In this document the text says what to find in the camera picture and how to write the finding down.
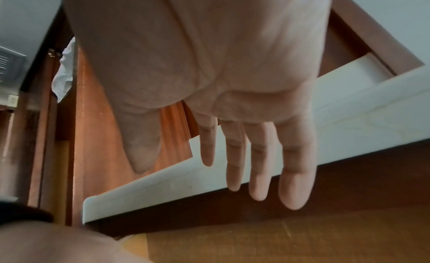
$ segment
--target finger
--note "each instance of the finger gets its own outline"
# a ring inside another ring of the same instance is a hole
[[[208,116],[192,111],[198,124],[200,134],[200,155],[205,166],[212,166],[215,158],[215,140],[218,119],[214,116]]]
[[[251,178],[249,194],[256,201],[267,197],[273,175],[276,150],[276,129],[272,122],[243,124],[251,142]]]
[[[237,121],[220,121],[225,136],[227,153],[227,187],[238,191],[245,167],[246,135],[243,125]]]
[[[135,173],[144,173],[158,158],[161,149],[159,109],[125,111],[112,106],[120,128],[125,154]]]
[[[284,159],[279,198],[286,207],[296,210],[308,200],[315,180],[317,142],[312,112],[307,109],[275,125]]]

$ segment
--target air vent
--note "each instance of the air vent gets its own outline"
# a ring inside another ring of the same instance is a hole
[[[25,58],[21,53],[0,47],[0,85],[20,82],[17,79],[23,71]]]

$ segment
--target black strap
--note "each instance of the black strap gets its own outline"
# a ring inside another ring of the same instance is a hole
[[[54,217],[43,210],[28,207],[18,203],[0,202],[0,226],[23,220],[53,222]]]

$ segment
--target palm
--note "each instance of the palm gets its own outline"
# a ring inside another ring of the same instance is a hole
[[[75,3],[85,8],[85,0]],[[249,188],[257,200],[267,194],[277,134],[284,147],[280,198],[289,208],[300,208],[315,176],[310,97],[330,0],[134,0],[121,5],[127,7],[115,5],[117,11],[130,19],[111,23],[104,45],[89,40],[94,34],[89,28],[105,33],[97,24],[101,19],[88,26],[71,22],[103,83],[135,171],[148,169],[158,155],[158,109],[184,99],[200,126],[206,165],[213,162],[220,119],[232,190],[240,187],[248,137]],[[115,26],[122,33],[112,33]],[[112,50],[127,56],[105,60]]]

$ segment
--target white wall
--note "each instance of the white wall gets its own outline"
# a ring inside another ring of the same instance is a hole
[[[430,63],[430,0],[354,0],[425,64]]]
[[[25,54],[25,71],[30,67],[59,6],[60,0],[0,0],[0,46]],[[0,91],[16,94],[21,82],[17,81],[11,88],[0,88]]]

